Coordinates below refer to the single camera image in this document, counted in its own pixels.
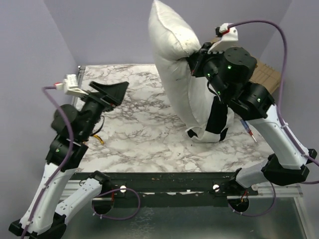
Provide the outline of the white pillow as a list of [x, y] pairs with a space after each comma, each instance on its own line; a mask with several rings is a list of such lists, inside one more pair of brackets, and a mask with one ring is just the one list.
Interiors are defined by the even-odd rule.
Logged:
[[206, 80], [191, 75], [186, 60], [201, 46], [192, 28], [165, 3], [155, 0], [149, 16], [155, 66], [174, 112], [188, 128], [205, 129], [213, 96]]

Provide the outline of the black and white checkered pillowcase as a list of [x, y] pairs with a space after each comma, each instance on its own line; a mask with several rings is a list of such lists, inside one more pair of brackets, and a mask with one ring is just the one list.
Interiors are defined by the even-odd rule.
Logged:
[[194, 142], [215, 143], [225, 139], [233, 123], [234, 112], [215, 96], [211, 105], [210, 115], [204, 127], [190, 127], [186, 133]]

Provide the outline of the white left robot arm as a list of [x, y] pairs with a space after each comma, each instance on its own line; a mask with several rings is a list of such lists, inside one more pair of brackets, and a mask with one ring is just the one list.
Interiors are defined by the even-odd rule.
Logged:
[[[43, 87], [42, 91], [56, 107], [51, 128], [56, 132], [46, 156], [44, 172], [34, 198], [21, 219], [12, 222], [8, 230], [14, 235], [30, 239], [59, 239], [70, 219], [94, 196], [106, 196], [110, 191], [109, 180], [101, 172], [95, 172], [81, 189], [63, 202], [62, 192], [74, 175], [92, 137], [95, 125], [104, 112], [120, 106], [128, 82], [111, 85], [92, 81], [94, 92], [83, 91], [67, 82]], [[84, 102], [81, 110], [71, 104], [59, 105], [48, 90], [63, 90]]]

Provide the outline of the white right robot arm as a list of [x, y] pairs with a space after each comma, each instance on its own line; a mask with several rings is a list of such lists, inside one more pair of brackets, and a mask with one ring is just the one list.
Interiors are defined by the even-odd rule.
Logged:
[[209, 52], [206, 42], [187, 58], [194, 77], [205, 77], [222, 105], [251, 124], [271, 147], [267, 160], [236, 170], [227, 183], [230, 191], [240, 195], [253, 184], [271, 182], [279, 186], [303, 183], [309, 174], [307, 164], [317, 155], [304, 147], [288, 124], [280, 118], [278, 107], [269, 91], [250, 82], [257, 60], [242, 47]]

